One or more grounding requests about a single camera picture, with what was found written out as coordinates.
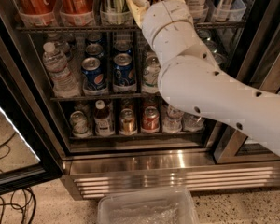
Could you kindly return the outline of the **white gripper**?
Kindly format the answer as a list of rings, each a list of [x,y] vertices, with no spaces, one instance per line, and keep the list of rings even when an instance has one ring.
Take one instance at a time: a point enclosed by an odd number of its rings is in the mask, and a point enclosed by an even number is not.
[[[133,19],[149,45],[165,26],[178,21],[193,23],[185,0],[165,0],[152,6],[148,0],[125,0]]]

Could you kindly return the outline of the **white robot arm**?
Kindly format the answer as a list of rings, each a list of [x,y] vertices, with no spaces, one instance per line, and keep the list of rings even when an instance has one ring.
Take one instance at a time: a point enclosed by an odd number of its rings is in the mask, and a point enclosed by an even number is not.
[[[158,89],[171,106],[225,123],[280,157],[280,95],[222,71],[197,35],[184,0],[126,0],[161,65]]]

